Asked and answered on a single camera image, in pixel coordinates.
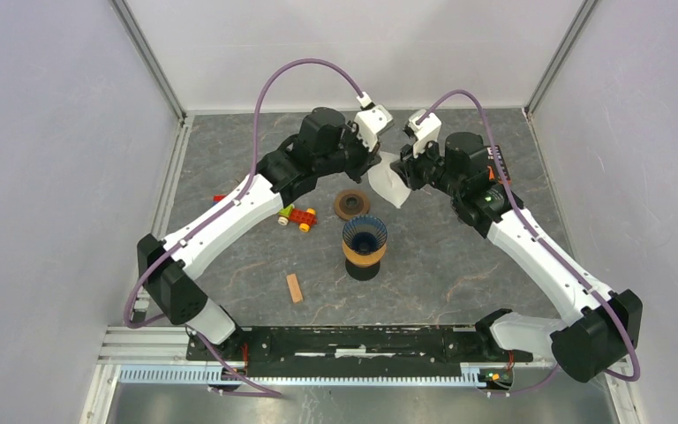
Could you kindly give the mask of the blue ribbed plastic dripper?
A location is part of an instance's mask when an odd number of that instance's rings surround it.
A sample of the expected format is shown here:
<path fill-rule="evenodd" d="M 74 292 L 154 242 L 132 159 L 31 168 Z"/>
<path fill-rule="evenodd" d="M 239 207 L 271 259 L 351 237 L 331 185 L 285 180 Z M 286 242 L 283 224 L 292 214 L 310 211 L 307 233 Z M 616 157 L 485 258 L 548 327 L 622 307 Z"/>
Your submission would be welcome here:
<path fill-rule="evenodd" d="M 355 216 L 343 226 L 342 237 L 351 251 L 368 255 L 387 244 L 388 229 L 376 216 Z"/>

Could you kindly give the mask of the light wooden ring holder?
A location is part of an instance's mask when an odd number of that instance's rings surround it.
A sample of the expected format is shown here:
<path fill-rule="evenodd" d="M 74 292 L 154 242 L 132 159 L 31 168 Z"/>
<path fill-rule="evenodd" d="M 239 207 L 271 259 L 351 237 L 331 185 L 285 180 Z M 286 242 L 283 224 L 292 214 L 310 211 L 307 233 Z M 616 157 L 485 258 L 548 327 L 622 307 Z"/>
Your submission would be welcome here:
<path fill-rule="evenodd" d="M 369 268 L 380 263 L 382 257 L 387 252 L 387 244 L 383 244 L 377 250 L 364 254 L 353 250 L 347 243 L 343 243 L 343 254 L 347 261 L 359 268 Z"/>

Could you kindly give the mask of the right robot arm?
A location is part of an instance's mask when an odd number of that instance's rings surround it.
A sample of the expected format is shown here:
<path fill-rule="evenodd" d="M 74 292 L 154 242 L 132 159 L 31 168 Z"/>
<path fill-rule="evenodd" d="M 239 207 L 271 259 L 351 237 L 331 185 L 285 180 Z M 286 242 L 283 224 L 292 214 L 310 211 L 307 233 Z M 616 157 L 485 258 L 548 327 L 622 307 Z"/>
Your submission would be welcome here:
<path fill-rule="evenodd" d="M 448 195 L 458 219 L 507 254 L 559 314 L 556 319 L 509 309 L 489 314 L 476 324 L 474 346 L 481 358 L 528 352 L 555 360 L 578 382 L 601 373 L 626 382 L 639 379 L 641 299 L 599 281 L 545 233 L 513 193 L 498 145 L 455 132 L 444 144 L 403 146 L 391 169 L 412 190 L 431 186 Z"/>

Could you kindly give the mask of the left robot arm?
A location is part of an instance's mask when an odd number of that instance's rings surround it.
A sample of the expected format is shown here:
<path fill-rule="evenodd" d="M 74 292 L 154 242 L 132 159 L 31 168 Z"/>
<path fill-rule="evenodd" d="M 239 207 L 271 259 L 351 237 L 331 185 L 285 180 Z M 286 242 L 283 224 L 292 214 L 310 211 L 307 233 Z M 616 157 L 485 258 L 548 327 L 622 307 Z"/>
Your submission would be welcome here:
<path fill-rule="evenodd" d="M 352 120 L 330 108 L 306 115 L 297 133 L 258 161 L 254 175 L 179 231 L 137 244 L 140 280 L 174 325 L 192 328 L 221 360 L 242 348 L 239 328 L 197 285 L 211 262 L 257 223 L 315 189 L 321 177 L 345 174 L 359 183 L 380 162 L 380 135 L 393 118 L 380 105 Z"/>

